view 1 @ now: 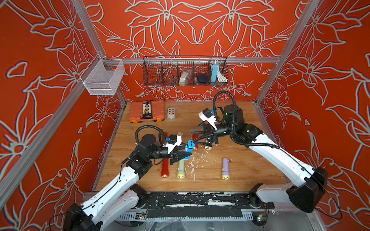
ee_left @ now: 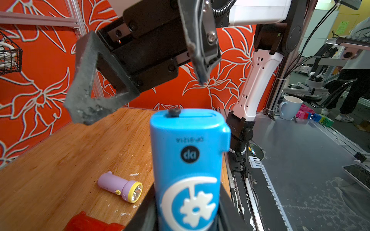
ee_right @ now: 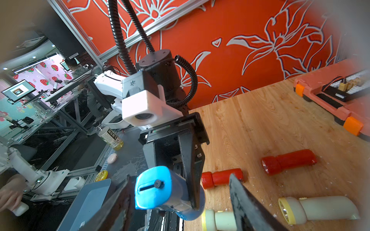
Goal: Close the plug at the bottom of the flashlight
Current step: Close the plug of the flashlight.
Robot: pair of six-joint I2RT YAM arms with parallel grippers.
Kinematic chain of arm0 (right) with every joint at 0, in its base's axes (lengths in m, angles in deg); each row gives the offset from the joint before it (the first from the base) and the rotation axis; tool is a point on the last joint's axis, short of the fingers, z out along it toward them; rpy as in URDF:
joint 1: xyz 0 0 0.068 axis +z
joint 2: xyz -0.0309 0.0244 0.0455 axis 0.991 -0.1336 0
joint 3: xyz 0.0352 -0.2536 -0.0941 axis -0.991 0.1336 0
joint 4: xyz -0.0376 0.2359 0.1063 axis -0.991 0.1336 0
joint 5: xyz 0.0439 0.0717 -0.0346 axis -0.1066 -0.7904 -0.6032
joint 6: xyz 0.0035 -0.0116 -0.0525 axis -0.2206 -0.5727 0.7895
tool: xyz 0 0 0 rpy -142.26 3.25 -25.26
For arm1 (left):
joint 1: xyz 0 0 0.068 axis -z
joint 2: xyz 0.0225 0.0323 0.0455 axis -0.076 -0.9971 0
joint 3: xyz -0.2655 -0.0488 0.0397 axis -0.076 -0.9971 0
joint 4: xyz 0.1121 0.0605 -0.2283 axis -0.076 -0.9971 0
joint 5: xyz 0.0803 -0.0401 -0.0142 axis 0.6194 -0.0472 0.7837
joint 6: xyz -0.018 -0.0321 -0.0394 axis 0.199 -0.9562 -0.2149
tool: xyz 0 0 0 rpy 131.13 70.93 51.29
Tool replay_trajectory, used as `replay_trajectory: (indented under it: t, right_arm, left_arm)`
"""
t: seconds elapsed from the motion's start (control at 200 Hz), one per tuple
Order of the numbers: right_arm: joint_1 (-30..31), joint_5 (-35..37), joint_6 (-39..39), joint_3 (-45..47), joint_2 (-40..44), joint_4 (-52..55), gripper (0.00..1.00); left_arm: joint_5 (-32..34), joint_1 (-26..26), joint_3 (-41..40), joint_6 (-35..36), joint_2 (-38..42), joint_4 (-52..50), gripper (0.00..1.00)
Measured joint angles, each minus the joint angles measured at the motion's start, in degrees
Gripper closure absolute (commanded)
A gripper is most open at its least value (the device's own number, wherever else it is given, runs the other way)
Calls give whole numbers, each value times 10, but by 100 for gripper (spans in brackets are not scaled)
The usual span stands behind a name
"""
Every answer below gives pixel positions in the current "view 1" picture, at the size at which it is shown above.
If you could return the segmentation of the blue flashlight front row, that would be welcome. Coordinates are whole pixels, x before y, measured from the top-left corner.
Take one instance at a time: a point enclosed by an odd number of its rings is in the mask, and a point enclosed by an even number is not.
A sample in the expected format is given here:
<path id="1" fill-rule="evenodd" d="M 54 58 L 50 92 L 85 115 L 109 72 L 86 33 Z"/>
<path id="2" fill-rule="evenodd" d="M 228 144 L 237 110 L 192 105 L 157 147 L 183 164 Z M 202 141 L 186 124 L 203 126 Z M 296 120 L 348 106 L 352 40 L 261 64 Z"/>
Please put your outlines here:
<path id="1" fill-rule="evenodd" d="M 189 140 L 184 151 L 188 153 L 189 155 L 184 158 L 184 160 L 189 160 L 190 156 L 192 155 L 192 151 L 195 149 L 196 145 L 192 140 Z"/>

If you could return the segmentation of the green flashlight front row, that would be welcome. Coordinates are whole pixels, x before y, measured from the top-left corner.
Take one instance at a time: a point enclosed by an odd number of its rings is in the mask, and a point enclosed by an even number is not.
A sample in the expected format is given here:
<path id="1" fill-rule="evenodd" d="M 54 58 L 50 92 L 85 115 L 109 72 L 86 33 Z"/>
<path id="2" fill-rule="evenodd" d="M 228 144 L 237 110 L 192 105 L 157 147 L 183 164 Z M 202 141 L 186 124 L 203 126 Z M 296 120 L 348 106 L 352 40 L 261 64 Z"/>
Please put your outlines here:
<path id="1" fill-rule="evenodd" d="M 178 179 L 185 178 L 185 160 L 183 159 L 178 162 L 177 178 Z"/>

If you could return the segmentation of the red flashlight front row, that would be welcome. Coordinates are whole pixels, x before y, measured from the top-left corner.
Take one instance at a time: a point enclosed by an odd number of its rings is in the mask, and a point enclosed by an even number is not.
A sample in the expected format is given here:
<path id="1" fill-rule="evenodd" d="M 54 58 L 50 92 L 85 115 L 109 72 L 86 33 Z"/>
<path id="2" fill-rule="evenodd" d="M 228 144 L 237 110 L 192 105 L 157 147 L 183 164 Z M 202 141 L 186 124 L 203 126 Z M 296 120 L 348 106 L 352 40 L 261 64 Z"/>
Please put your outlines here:
<path id="1" fill-rule="evenodd" d="M 161 170 L 161 177 L 162 178 L 167 178 L 169 177 L 169 159 L 166 158 L 163 162 L 162 162 L 162 170 Z"/>

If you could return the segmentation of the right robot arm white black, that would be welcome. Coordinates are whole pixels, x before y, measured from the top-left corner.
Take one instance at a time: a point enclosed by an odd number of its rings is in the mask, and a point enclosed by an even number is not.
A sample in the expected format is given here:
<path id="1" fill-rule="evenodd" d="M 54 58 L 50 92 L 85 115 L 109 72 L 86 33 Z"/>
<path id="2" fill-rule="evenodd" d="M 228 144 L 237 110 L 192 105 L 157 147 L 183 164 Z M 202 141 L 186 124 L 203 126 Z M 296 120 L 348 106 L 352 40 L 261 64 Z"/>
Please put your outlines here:
<path id="1" fill-rule="evenodd" d="M 212 147 L 219 143 L 220 137 L 230 136 L 234 143 L 264 157 L 290 180 L 289 183 L 278 185 L 256 184 L 249 191 L 251 207 L 259 208 L 262 204 L 279 202 L 311 213 L 327 193 L 327 171 L 295 158 L 257 126 L 246 123 L 243 110 L 236 105 L 231 92 L 218 92 L 213 99 L 213 108 L 204 109 L 198 116 L 202 122 L 191 131 L 198 135 L 193 140 L 195 144 Z"/>

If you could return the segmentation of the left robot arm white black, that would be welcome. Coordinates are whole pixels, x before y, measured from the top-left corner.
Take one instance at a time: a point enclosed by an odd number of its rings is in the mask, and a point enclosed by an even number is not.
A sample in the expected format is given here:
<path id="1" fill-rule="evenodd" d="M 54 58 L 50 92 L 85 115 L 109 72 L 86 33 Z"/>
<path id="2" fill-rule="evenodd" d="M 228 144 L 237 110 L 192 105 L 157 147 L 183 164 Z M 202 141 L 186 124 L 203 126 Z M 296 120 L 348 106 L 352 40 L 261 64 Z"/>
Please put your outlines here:
<path id="1" fill-rule="evenodd" d="M 64 231 L 103 231 L 127 210 L 147 203 L 147 192 L 137 182 L 151 169 L 153 160 L 170 164 L 191 156 L 195 144 L 179 135 L 165 136 L 153 125 L 135 131 L 136 147 L 121 163 L 119 174 L 101 191 L 81 205 L 71 205 L 65 213 Z"/>

